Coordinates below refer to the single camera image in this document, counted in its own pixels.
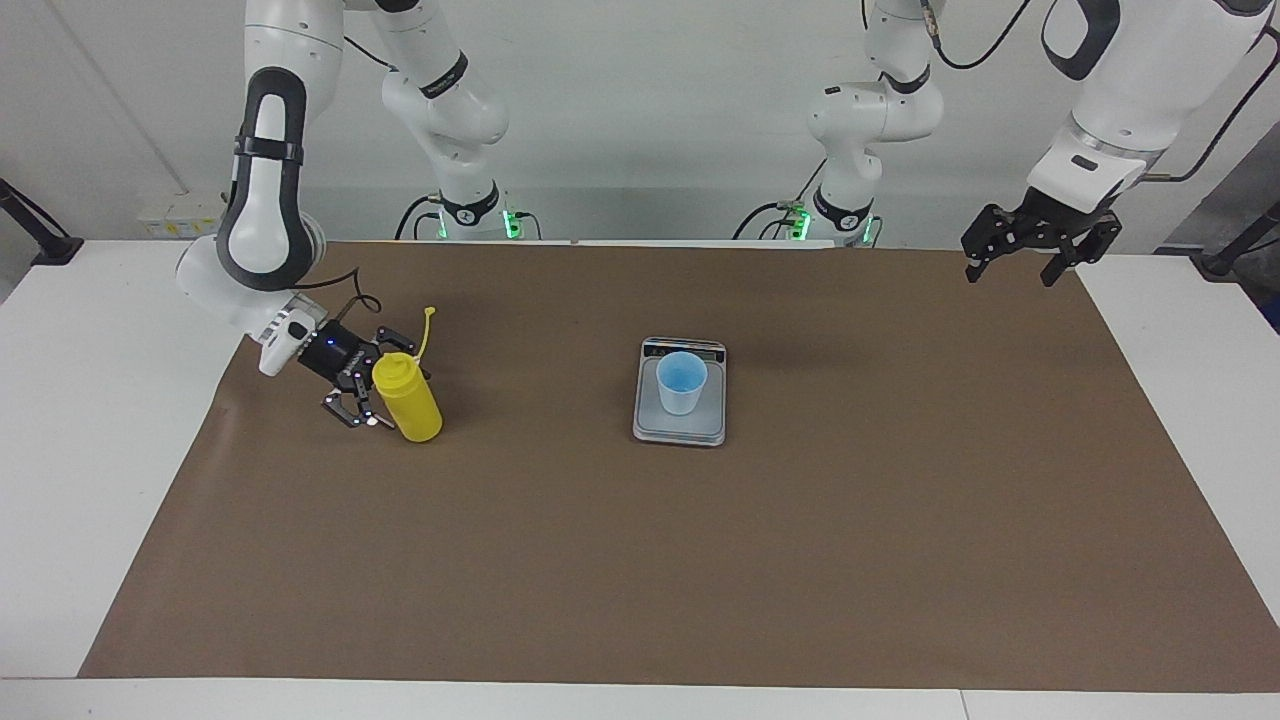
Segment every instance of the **table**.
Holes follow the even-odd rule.
[[[765,243],[765,246],[778,246]],[[91,243],[0,306],[0,682],[6,717],[1275,717],[1280,696],[1116,696],[74,678],[238,343],[168,282],[183,249]],[[1176,258],[1082,277],[1280,618],[1280,338]]]

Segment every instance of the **yellow squeeze bottle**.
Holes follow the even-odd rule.
[[[430,333],[434,307],[426,310],[428,333]],[[417,357],[404,352],[383,355],[374,365],[374,386],[387,402],[392,419],[399,427],[401,434],[410,442],[426,442],[440,434],[444,418],[435,404],[426,378],[422,377],[421,359],[426,350],[426,333]]]

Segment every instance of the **black cable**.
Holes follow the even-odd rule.
[[[925,18],[924,24],[929,32],[929,38],[933,40],[933,49],[938,51],[938,58],[942,58],[942,61],[946,63],[947,67],[957,70],[972,70],[978,65],[986,63],[988,59],[991,59],[991,56],[996,54],[996,50],[1000,50],[1000,46],[1005,44],[1005,38],[1009,37],[1010,32],[1012,32],[1014,26],[1016,26],[1018,20],[1023,18],[1023,13],[1027,12],[1027,8],[1030,6],[1030,4],[1032,0],[1023,0],[1023,4],[1018,8],[1018,12],[1014,13],[1014,17],[1009,20],[1009,24],[1005,26],[1005,31],[1000,33],[1000,37],[996,38],[996,42],[991,47],[988,47],[987,51],[982,54],[982,56],[979,56],[977,60],[972,63],[956,63],[955,60],[948,58],[947,54],[942,50],[942,37],[938,35],[937,17],[933,13],[933,6],[929,5],[927,1],[924,3],[924,8],[927,15],[929,17]]]
[[[378,300],[376,297],[374,297],[372,295],[366,295],[365,291],[360,287],[360,268],[355,268],[355,269],[352,269],[352,270],[349,270],[349,272],[347,272],[347,273],[344,273],[344,274],[342,274],[342,275],[339,275],[337,278],[333,278],[333,279],[321,281],[321,282],[317,282],[317,283],[296,284],[296,286],[291,287],[289,290],[320,290],[320,288],[324,288],[324,287],[333,287],[335,284],[340,284],[340,283],[344,283],[347,281],[351,281],[352,287],[356,288],[356,296],[348,302],[347,310],[351,309],[349,307],[351,305],[355,305],[356,302],[360,302],[370,313],[378,314],[378,313],[383,311],[383,302],[380,300]],[[343,318],[343,316],[346,316],[346,310],[343,313],[339,313],[338,316],[339,316],[339,319]]]
[[[393,70],[393,69],[396,69],[396,67],[394,67],[394,65],[392,65],[392,64],[390,64],[390,63],[388,63],[387,60],[383,60],[383,59],[381,59],[381,58],[379,58],[378,55],[374,55],[374,54],[372,54],[372,53],[370,53],[370,51],[369,51],[369,50],[367,50],[367,49],[366,49],[366,47],[365,47],[364,45],[361,45],[361,44],[356,42],[356,41],[355,41],[355,40],[352,40],[351,37],[348,37],[348,36],[344,36],[343,38],[344,38],[344,40],[346,40],[347,42],[349,42],[352,47],[355,47],[356,50],[360,50],[360,51],[361,51],[361,53],[362,53],[362,54],[365,55],[365,58],[369,58],[370,60],[372,60],[372,61],[378,63],[379,65],[381,65],[381,67],[387,68],[388,70]]]
[[[419,218],[416,220],[413,220],[413,240],[421,240],[417,236],[417,231],[421,227],[422,220],[426,220],[426,219],[439,220],[440,219],[440,214],[439,213],[426,213],[425,215],[419,215]]]
[[[809,188],[813,187],[813,181],[818,179],[818,176],[822,173],[822,169],[826,168],[826,167],[827,167],[827,159],[823,158],[822,163],[818,163],[818,168],[814,169],[814,172],[813,172],[812,176],[809,176],[809,182],[804,183],[804,190],[800,191],[800,195],[796,195],[796,199],[795,199],[796,202],[800,202],[801,200],[804,200],[804,193],[809,192]]]
[[[879,245],[879,233],[884,232],[884,219],[872,215],[872,219],[868,222],[876,223],[876,237],[872,238],[872,250],[876,250]]]
[[[795,197],[795,200],[792,200],[792,202],[800,202],[801,200],[804,200],[804,193],[809,192],[809,188],[813,187],[813,181],[818,179],[818,176],[822,174],[822,169],[826,168],[826,167],[827,167],[827,159],[823,158],[822,163],[818,163],[818,167],[814,168],[813,174],[809,176],[809,182],[804,183],[804,187],[800,188],[800,192],[796,193],[796,197]],[[790,215],[790,213],[782,215],[782,219],[786,220],[787,215]],[[780,232],[782,232],[781,227],[778,227],[777,229],[773,231],[773,240],[778,238],[778,233]]]
[[[415,200],[412,205],[408,206],[408,210],[404,210],[404,215],[401,218],[401,224],[396,225],[396,240],[404,240],[404,228],[408,225],[408,219],[413,217],[413,211],[433,200],[434,196],[424,195],[422,197]]]
[[[54,228],[58,232],[63,233],[63,237],[70,237],[72,236],[69,232],[67,232],[65,228],[63,228],[61,224],[58,223],[58,220],[54,219],[52,215],[50,215],[44,208],[41,208],[38,202],[36,202],[35,200],[27,197],[17,187],[14,187],[14,186],[12,186],[9,183],[4,183],[4,184],[9,188],[9,192],[12,192],[14,197],[17,197],[18,200],[20,200],[22,204],[26,205],[32,213],[40,215],[41,218],[45,219],[45,222],[47,222],[49,224],[54,225]]]
[[[532,218],[534,227],[538,228],[538,240],[543,238],[543,223],[538,219],[538,215],[532,213],[516,213],[517,218]]]
[[[1151,174],[1143,177],[1140,182],[1187,182],[1192,179],[1192,177],[1194,177],[1196,173],[1201,170],[1201,168],[1204,167],[1204,163],[1208,161],[1210,155],[1212,155],[1213,151],[1217,149],[1217,143],[1222,141],[1222,137],[1225,137],[1226,132],[1231,128],[1231,123],[1235,122],[1235,118],[1240,115],[1240,113],[1244,110],[1244,106],[1249,104],[1249,100],[1253,99],[1253,96],[1258,92],[1258,90],[1262,88],[1262,85],[1267,82],[1267,78],[1271,77],[1271,73],[1275,72],[1276,67],[1280,65],[1280,32],[1276,32],[1276,29],[1271,26],[1266,26],[1262,29],[1262,32],[1265,32],[1267,36],[1271,37],[1272,41],[1275,41],[1276,54],[1271,59],[1271,63],[1267,65],[1267,68],[1262,70],[1262,74],[1258,76],[1258,79],[1253,81],[1253,85],[1249,87],[1248,92],[1244,94],[1244,97],[1240,97],[1240,101],[1235,104],[1235,108],[1231,110],[1231,114],[1226,117],[1226,120],[1222,123],[1222,127],[1217,129],[1217,135],[1215,135],[1213,140],[1210,141],[1208,147],[1204,149],[1204,154],[1199,156],[1199,160],[1197,160],[1194,165],[1192,165],[1192,169],[1187,170],[1180,176]]]
[[[733,240],[742,240],[742,231],[746,229],[746,225],[751,224],[751,220],[759,218],[760,215],[768,213],[769,210],[781,210],[781,208],[778,208],[777,202],[767,202],[764,205],[760,205],[755,210],[751,210],[751,214],[748,215],[745,220],[742,220],[742,224],[737,225],[737,231],[733,233]]]
[[[371,311],[375,315],[383,311],[381,300],[378,300],[372,295],[361,293],[348,300],[347,304],[342,306],[342,310],[339,310],[338,314],[334,315],[333,322],[342,324],[342,322],[347,319],[347,313],[351,313],[351,309],[355,307],[357,302],[362,304],[366,309],[369,309],[369,311]]]
[[[773,228],[773,227],[778,228],[778,229],[773,231],[773,240],[777,240],[778,238],[778,232],[781,232],[782,228],[787,227],[788,224],[790,223],[787,223],[786,220],[773,220],[772,223],[764,225],[764,229],[760,231],[760,237],[758,237],[755,240],[764,240],[764,233],[769,232],[769,228]]]

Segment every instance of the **black stand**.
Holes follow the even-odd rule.
[[[40,255],[31,261],[32,266],[37,265],[65,265],[72,261],[72,258],[79,252],[79,249],[84,246],[84,238],[81,237],[58,237],[27,206],[26,196],[17,191],[0,179],[0,208],[4,208],[5,213],[17,220],[22,229],[27,231],[31,237],[36,240],[40,245]]]
[[[1240,237],[1231,241],[1216,255],[1193,255],[1192,264],[1210,282],[1235,282],[1231,268],[1242,255],[1248,252],[1260,240],[1280,225],[1280,202],[1276,202],[1261,218],[1253,222]]]

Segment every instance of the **white robotic arm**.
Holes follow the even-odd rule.
[[[506,104],[471,68],[436,0],[376,13],[374,22],[397,67],[383,81],[383,104],[426,152],[448,237],[506,238],[502,195],[486,161],[486,147],[507,133]]]
[[[1148,176],[1249,51],[1272,1],[1057,0],[1044,51],[1082,92],[1032,170],[1023,205],[988,205],[965,233],[970,282],[1024,247],[1057,251],[1041,275],[1046,286],[1097,263],[1121,229],[1111,205]]]
[[[877,0],[869,26],[867,56],[879,79],[828,87],[809,115],[809,131],[827,150],[822,183],[806,208],[814,219],[810,234],[823,240],[861,234],[883,172],[869,145],[920,140],[942,122],[920,1]]]
[[[344,10],[372,13],[387,41],[397,63],[387,105],[428,154],[451,234],[504,236],[484,149],[506,133],[507,110],[470,69],[438,0],[248,0],[244,120],[227,215],[216,236],[183,255],[177,278],[193,301],[262,346],[262,373],[275,375],[297,357],[334,384],[337,398],[325,406],[361,425],[374,420],[366,366],[383,343],[410,352],[413,343],[387,328],[364,341],[298,292],[324,255],[323,232],[298,209],[302,137],[333,101]],[[357,411],[342,406],[346,393]]]

